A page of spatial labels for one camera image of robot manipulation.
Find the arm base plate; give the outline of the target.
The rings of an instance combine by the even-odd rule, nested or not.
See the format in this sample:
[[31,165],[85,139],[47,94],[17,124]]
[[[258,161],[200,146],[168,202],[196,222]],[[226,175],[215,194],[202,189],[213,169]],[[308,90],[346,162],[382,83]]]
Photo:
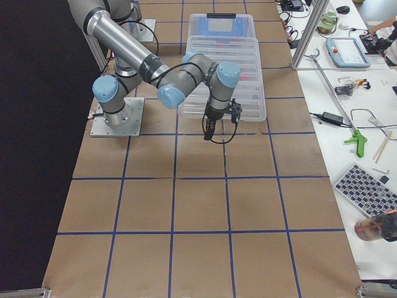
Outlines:
[[142,19],[140,23],[130,23],[132,36],[140,43],[153,43],[156,19]]
[[125,97],[123,110],[116,114],[103,112],[97,105],[91,133],[92,137],[139,137],[143,118],[145,99],[143,97]]

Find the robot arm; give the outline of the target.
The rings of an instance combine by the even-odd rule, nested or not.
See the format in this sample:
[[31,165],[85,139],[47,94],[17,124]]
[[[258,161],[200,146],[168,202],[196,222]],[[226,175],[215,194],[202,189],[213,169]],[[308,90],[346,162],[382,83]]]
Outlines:
[[177,108],[204,83],[209,89],[202,117],[204,140],[213,140],[216,122],[225,114],[238,124],[242,108],[232,97],[240,77],[235,63],[188,52],[181,64],[167,66],[138,41],[138,30],[129,26],[142,18],[138,1],[70,1],[69,9],[86,35],[115,54],[115,73],[98,77],[92,85],[102,109],[92,127],[102,127],[102,136],[139,135],[144,101],[127,96],[142,82],[154,86],[159,101],[169,109]]

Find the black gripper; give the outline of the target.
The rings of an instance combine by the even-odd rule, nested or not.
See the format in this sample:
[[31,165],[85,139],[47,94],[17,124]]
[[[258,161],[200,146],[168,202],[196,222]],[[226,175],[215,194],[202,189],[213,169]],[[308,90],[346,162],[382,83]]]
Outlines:
[[204,140],[212,141],[213,134],[215,133],[216,121],[222,119],[225,114],[231,116],[232,123],[238,123],[242,111],[241,104],[237,103],[235,98],[226,102],[226,107],[224,109],[216,109],[208,102],[205,107],[207,120],[203,129]]

